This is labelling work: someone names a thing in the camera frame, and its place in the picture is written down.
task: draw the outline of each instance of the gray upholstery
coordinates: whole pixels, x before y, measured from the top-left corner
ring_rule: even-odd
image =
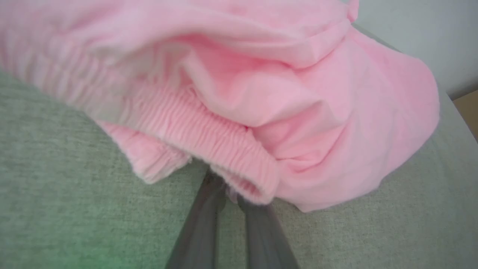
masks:
[[[442,93],[438,130],[370,195],[276,212],[304,269],[478,268],[478,145]],[[79,112],[0,74],[0,268],[162,268],[206,172],[146,185]],[[219,267],[245,268],[244,217],[220,216]]]

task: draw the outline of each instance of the wrinkled cloth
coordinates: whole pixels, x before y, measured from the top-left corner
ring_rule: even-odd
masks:
[[[136,174],[192,157],[254,203],[364,195],[438,123],[418,59],[355,30],[358,1],[0,0],[0,67],[84,111]]]

